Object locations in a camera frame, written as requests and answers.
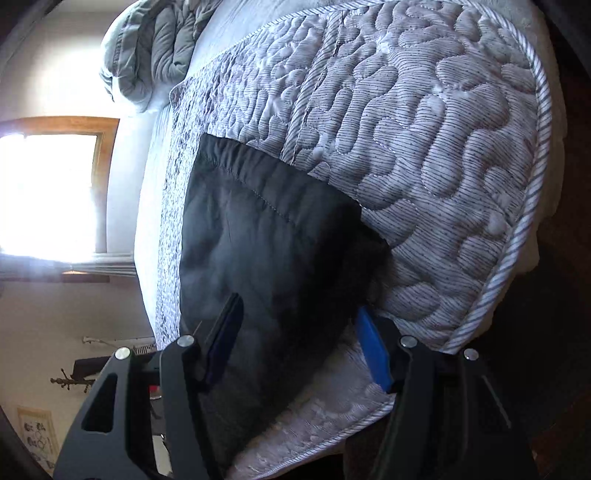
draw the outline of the white wall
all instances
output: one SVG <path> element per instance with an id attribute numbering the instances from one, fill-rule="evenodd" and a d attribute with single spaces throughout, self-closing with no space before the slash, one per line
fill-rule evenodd
<path id="1" fill-rule="evenodd" d="M 132 0 L 65 0 L 31 32 L 0 79 L 0 121 L 28 116 L 120 117 L 99 78 L 100 43 Z M 134 247 L 139 191 L 155 114 L 123 117 L 111 159 L 107 247 Z"/>
<path id="2" fill-rule="evenodd" d="M 3 334 L 0 338 L 0 404 L 17 433 L 20 433 L 17 407 L 49 410 L 61 446 L 86 395 L 84 387 L 75 385 L 68 391 L 50 383 L 50 378 L 63 377 L 60 368 L 71 374 L 73 361 L 78 358 L 111 353 L 112 349 L 107 346 L 84 345 L 79 340 L 55 334 Z"/>
<path id="3" fill-rule="evenodd" d="M 117 13 L 57 7 L 21 44 L 0 81 L 0 120 L 26 116 L 118 117 L 98 76 L 99 47 Z"/>
<path id="4" fill-rule="evenodd" d="M 50 410 L 60 444 L 86 396 L 50 384 L 72 372 L 79 358 L 110 355 L 112 348 L 82 344 L 82 337 L 152 336 L 137 280 L 105 284 L 5 283 L 0 296 L 0 405 L 16 427 L 16 406 Z"/>
<path id="5" fill-rule="evenodd" d="M 65 0 L 43 19 L 0 79 L 0 120 L 39 115 L 118 117 L 98 77 L 98 51 L 112 20 L 131 0 Z M 132 251 L 139 188 L 153 116 L 122 119 L 111 162 L 108 248 Z M 0 294 L 0 404 L 16 421 L 16 406 L 50 410 L 59 442 L 84 400 L 82 388 L 49 383 L 74 360 L 110 355 L 83 336 L 151 336 L 136 279 L 108 284 L 5 283 Z"/>

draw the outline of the stitching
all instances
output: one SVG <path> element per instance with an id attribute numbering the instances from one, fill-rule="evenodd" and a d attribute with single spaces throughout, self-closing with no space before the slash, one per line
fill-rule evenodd
<path id="1" fill-rule="evenodd" d="M 314 243 L 314 239 L 312 237 L 310 237 L 308 235 L 307 232 L 305 232 L 304 230 L 301 229 L 301 227 L 299 225 L 297 225 L 293 220 L 291 220 L 288 216 L 284 215 L 283 213 L 281 213 L 279 210 L 277 210 L 272 204 L 269 203 L 269 201 L 267 201 L 266 198 L 264 198 L 259 192 L 257 192 L 255 189 L 251 188 L 250 186 L 248 186 L 244 180 L 236 177 L 234 175 L 234 172 L 232 172 L 232 170 L 220 165 L 218 162 L 216 162 L 214 159 L 212 159 L 209 154 L 207 152 L 202 152 L 203 156 L 207 159 L 207 161 L 215 166 L 216 168 L 218 168 L 219 170 L 223 170 L 224 172 L 226 172 L 228 175 L 231 176 L 231 178 L 233 178 L 234 180 L 236 180 L 238 183 L 240 183 L 244 188 L 246 188 L 247 190 L 249 190 L 250 192 L 252 192 L 256 197 L 258 197 L 259 199 L 261 199 L 269 208 L 271 208 L 277 215 L 279 215 L 281 218 L 283 218 L 287 223 L 289 223 L 294 229 L 295 232 L 303 237 L 306 238 L 306 240 L 308 240 L 311 243 Z"/>
<path id="2" fill-rule="evenodd" d="M 335 41 L 335 47 L 333 48 L 332 54 L 330 55 L 330 57 L 326 60 L 325 64 L 324 64 L 324 68 L 322 68 L 322 72 L 320 72 L 320 74 L 318 75 L 318 79 L 316 80 L 316 84 L 314 85 L 314 90 L 312 91 L 312 93 L 310 94 L 310 99 L 308 100 L 308 105 L 306 106 L 306 112 L 304 114 L 304 118 L 301 120 L 301 125 L 300 125 L 300 131 L 298 132 L 297 135 L 297 140 L 295 141 L 295 146 L 294 146 L 294 153 L 293 156 L 291 158 L 291 162 L 290 165 L 292 166 L 296 166 L 296 152 L 297 152 L 297 146 L 300 143 L 300 137 L 301 137 L 301 133 L 304 129 L 304 125 L 306 124 L 306 119 L 308 118 L 311 109 L 310 109 L 310 103 L 312 102 L 312 97 L 314 96 L 314 94 L 317 92 L 318 87 L 320 86 L 321 82 L 324 81 L 324 74 L 326 73 L 327 69 L 328 69 L 328 65 L 329 62 L 332 58 L 334 58 L 334 56 L 337 53 L 337 50 L 339 48 L 339 39 L 340 39 L 340 34 L 343 28 L 343 11 L 341 11 L 341 22 L 339 23 L 339 30 L 336 34 L 336 41 Z"/>

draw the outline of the bed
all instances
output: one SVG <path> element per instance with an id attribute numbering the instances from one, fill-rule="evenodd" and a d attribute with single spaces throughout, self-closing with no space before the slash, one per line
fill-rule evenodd
<path id="1" fill-rule="evenodd" d="M 183 95 L 187 97 L 191 89 L 199 88 L 196 86 L 199 77 L 208 74 L 215 58 L 220 54 L 231 56 L 233 46 L 257 28 L 284 15 L 305 9 L 317 8 L 318 10 L 311 13 L 313 15 L 330 15 L 327 12 L 333 10 L 329 5 L 341 3 L 343 2 L 322 0 L 224 0 L 196 41 L 187 79 L 175 88 L 171 95 L 174 105 L 167 105 L 159 111 L 141 189 L 135 237 L 135 262 L 145 308 L 160 348 L 178 335 L 178 325 L 175 325 L 177 320 L 173 312 L 177 308 L 177 300 L 174 299 L 175 289 L 174 286 L 168 288 L 167 285 L 162 285 L 163 278 L 164 283 L 174 282 L 174 274 L 169 272 L 168 277 L 163 276 L 163 262 L 169 266 L 174 266 L 176 262 L 175 258 L 165 258 L 169 249 L 166 241 L 163 242 L 163 230 L 171 228 L 170 212 L 174 209 L 178 211 L 179 208 L 182 210 L 182 195 L 179 196 L 178 192 L 176 196 L 171 193 L 174 191 L 171 185 L 176 185 L 176 177 L 181 177 L 182 172 L 177 171 L 176 177 L 171 175 L 171 165 L 178 160 L 176 157 L 180 152 L 179 146 L 185 145 L 174 137 L 175 115 L 178 116 L 178 112 L 183 108 L 186 111 L 192 108 L 191 105 L 183 105 Z M 425 1 L 422 8 L 432 8 L 435 11 L 445 6 L 444 4 L 447 2 Z M 470 2 L 456 4 L 464 4 L 462 8 L 475 7 Z M 493 259 L 494 265 L 489 266 L 484 278 L 478 283 L 480 290 L 470 297 L 473 303 L 467 310 L 462 311 L 461 322 L 452 327 L 442 326 L 441 323 L 434 325 L 422 322 L 419 314 L 422 312 L 414 312 L 413 305 L 419 304 L 425 296 L 428 297 L 429 292 L 412 288 L 398 290 L 399 297 L 405 299 L 407 311 L 404 315 L 393 314 L 392 319 L 401 331 L 415 335 L 430 347 L 445 352 L 456 352 L 471 338 L 485 331 L 490 325 L 495 306 L 501 301 L 514 275 L 528 271 L 536 265 L 538 253 L 535 231 L 539 222 L 544 217 L 552 215 L 557 207 L 564 163 L 562 142 L 566 134 L 566 114 L 556 60 L 543 16 L 529 0 L 482 0 L 476 5 L 480 5 L 480 13 L 484 11 L 489 16 L 493 15 L 491 12 L 501 14 L 525 35 L 524 44 L 529 42 L 535 49 L 535 52 L 530 52 L 530 58 L 537 54 L 541 61 L 543 69 L 539 68 L 539 71 L 545 71 L 544 85 L 549 89 L 551 97 L 551 110 L 548 101 L 544 114 L 546 123 L 551 122 L 551 137 L 546 142 L 548 151 L 544 159 L 544 181 L 542 183 L 540 180 L 534 192 L 535 205 L 531 208 L 530 219 L 521 229 L 520 239 L 514 243 L 515 248 L 509 249 L 511 255 L 507 255 L 505 249 Z M 355 4 L 349 8 L 359 8 L 359 5 Z M 313 108 L 310 107 L 309 111 L 304 110 L 310 121 L 313 121 L 313 115 L 310 115 Z M 222 132 L 220 136 L 223 136 L 223 132 L 229 131 L 218 130 Z M 305 140 L 302 140 L 301 135 L 297 138 L 297 142 L 305 143 Z M 306 155 L 305 145 L 301 148 L 298 145 L 301 147 L 299 143 L 295 146 L 294 158 L 297 155 L 301 156 L 302 160 L 298 160 L 301 161 L 301 168 L 317 177 L 329 178 L 322 170 L 322 162 L 315 161 L 314 152 L 317 151 L 318 145 L 311 144 L 308 148 L 311 152 L 309 155 Z M 181 183 L 177 186 L 178 189 L 182 192 Z M 482 251 L 486 249 L 480 249 L 478 253 L 481 254 Z M 501 265 L 500 270 L 504 274 L 488 275 L 489 271 L 499 271 L 497 265 Z M 400 303 L 395 304 L 390 313 L 399 312 L 400 309 Z M 379 387 L 373 384 L 355 336 L 351 330 L 347 330 L 324 367 L 310 385 L 294 399 L 285 413 L 232 458 L 226 476 L 241 480 L 270 477 L 315 456 L 326 454 L 348 436 L 388 414 L 394 401 L 394 397 L 383 394 Z"/>

